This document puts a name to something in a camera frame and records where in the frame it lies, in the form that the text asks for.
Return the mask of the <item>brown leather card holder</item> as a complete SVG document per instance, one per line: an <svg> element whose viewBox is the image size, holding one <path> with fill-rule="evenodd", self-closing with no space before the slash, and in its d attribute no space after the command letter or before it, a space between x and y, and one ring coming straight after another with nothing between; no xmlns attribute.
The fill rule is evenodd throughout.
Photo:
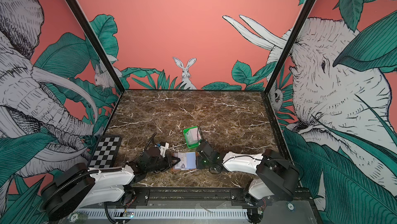
<svg viewBox="0 0 397 224"><path fill-rule="evenodd" d="M196 170L197 169L197 156L196 152L176 152L173 154L174 157L180 159L180 161L171 168L171 171L185 171L185 170Z"/></svg>

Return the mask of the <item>green plastic tray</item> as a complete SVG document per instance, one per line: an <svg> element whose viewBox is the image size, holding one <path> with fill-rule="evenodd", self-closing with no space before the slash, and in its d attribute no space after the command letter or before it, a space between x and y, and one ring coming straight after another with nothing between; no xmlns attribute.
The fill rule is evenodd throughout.
<svg viewBox="0 0 397 224"><path fill-rule="evenodd" d="M200 145L202 136L198 126L184 129L183 134L189 149L194 149Z"/></svg>

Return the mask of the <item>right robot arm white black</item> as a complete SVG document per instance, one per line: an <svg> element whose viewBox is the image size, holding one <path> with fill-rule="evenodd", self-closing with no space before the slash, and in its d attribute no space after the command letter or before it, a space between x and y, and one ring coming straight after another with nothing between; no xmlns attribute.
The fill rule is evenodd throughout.
<svg viewBox="0 0 397 224"><path fill-rule="evenodd" d="M274 150L249 155L219 153L206 141L197 148L197 165L213 173L243 172L256 178L244 190L248 205L259 206L272 200L292 201L299 181L299 169Z"/></svg>

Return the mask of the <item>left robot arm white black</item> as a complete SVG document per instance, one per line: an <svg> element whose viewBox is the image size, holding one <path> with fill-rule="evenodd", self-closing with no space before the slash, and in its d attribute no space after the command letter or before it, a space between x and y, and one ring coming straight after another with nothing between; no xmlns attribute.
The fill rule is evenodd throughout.
<svg viewBox="0 0 397 224"><path fill-rule="evenodd" d="M132 185L145 179L150 172L163 172L180 162L172 154L162 155L158 147L151 147L123 167L88 168L79 163L41 191L40 210L50 221L57 221L76 209L105 202L134 200Z"/></svg>

